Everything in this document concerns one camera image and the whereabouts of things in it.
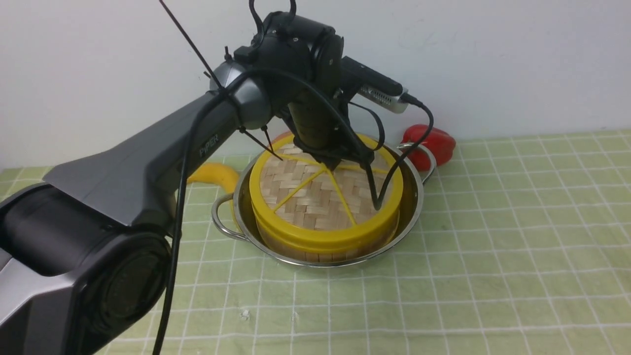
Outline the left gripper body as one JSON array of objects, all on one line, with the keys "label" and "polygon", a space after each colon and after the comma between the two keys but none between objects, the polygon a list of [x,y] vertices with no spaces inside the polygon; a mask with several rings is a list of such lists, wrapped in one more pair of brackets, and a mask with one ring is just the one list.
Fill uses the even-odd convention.
[{"label": "left gripper body", "polygon": [[350,126],[348,105],[341,99],[326,104],[318,95],[304,90],[281,109],[281,118],[298,148],[329,170],[335,170],[344,160],[365,168],[374,161],[375,154]]}]

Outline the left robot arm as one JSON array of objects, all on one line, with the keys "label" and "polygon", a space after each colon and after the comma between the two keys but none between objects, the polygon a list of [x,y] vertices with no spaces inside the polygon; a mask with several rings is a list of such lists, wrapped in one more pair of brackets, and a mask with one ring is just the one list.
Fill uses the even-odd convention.
[{"label": "left robot arm", "polygon": [[342,36],[295,9],[254,18],[199,98],[2,201],[3,355],[92,355],[161,297],[168,315],[187,178],[235,132],[277,115],[316,157],[369,161],[334,98]]}]

